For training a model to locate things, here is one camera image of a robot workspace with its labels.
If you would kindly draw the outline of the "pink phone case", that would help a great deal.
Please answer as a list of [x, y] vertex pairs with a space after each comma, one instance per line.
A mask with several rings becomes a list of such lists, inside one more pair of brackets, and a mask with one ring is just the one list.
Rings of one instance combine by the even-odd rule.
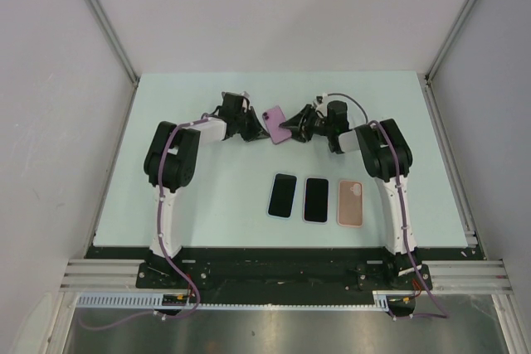
[[361, 182], [339, 182], [337, 222], [344, 227], [363, 225], [363, 185]]

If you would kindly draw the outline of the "purple phone case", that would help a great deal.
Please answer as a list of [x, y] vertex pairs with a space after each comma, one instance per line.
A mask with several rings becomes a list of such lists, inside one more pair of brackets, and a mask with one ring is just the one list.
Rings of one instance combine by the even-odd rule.
[[291, 131], [280, 126], [286, 118], [279, 105], [264, 111], [262, 119], [273, 144], [280, 144], [291, 138]]

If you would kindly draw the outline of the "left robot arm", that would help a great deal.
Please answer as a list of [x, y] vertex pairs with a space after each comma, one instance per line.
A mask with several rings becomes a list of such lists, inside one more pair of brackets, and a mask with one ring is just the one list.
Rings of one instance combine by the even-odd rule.
[[156, 233], [148, 261], [156, 264], [153, 275], [165, 287], [178, 285], [183, 277], [183, 267], [172, 260], [183, 247], [173, 223], [173, 208], [192, 181], [198, 151], [235, 135], [246, 143], [270, 137], [247, 93], [222, 93], [222, 103], [198, 120], [158, 124], [144, 160], [144, 173], [157, 194]]

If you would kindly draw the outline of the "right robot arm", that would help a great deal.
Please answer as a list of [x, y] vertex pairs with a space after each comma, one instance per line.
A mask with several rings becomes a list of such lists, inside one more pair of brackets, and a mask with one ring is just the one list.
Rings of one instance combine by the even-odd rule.
[[367, 174], [378, 187], [386, 222], [385, 247], [394, 261], [382, 268], [384, 282], [401, 289], [420, 268], [416, 259], [417, 243], [407, 203], [407, 178], [412, 166], [412, 151], [394, 119], [366, 120], [355, 126], [349, 121], [348, 105], [340, 100], [328, 103], [318, 97], [294, 117], [279, 124], [301, 143], [313, 136], [327, 138], [331, 153], [359, 151]]

